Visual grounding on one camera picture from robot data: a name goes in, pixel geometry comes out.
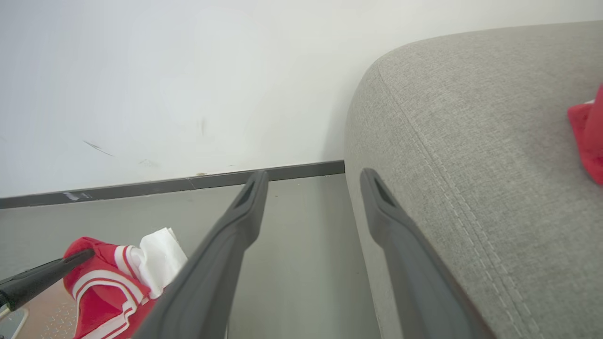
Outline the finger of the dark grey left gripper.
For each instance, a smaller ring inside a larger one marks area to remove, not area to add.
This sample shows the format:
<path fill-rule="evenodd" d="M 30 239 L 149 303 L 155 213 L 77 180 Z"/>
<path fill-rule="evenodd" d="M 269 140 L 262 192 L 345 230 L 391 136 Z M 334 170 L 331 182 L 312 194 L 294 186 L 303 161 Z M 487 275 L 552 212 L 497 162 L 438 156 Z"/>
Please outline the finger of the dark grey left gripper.
<path fill-rule="evenodd" d="M 2 280 L 0 305 L 16 311 L 94 256 L 93 249 L 84 249 Z"/>

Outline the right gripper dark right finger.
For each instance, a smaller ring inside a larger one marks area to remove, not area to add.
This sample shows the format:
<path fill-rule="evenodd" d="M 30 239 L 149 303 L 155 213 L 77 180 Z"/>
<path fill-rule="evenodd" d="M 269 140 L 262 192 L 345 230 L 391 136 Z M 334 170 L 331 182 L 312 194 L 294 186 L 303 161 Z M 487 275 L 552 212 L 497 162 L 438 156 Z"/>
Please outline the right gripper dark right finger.
<path fill-rule="evenodd" d="M 372 168 L 360 174 L 367 225 L 383 249 L 405 339 L 494 339 L 480 311 Z"/>

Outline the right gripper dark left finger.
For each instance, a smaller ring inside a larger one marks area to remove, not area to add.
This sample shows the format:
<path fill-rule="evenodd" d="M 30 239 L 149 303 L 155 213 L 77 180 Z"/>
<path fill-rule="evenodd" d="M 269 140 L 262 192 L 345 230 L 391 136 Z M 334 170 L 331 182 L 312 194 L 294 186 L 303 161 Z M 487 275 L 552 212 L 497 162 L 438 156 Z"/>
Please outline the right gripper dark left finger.
<path fill-rule="evenodd" d="M 255 171 L 134 334 L 136 339 L 223 339 L 244 253 L 257 240 L 269 174 Z"/>

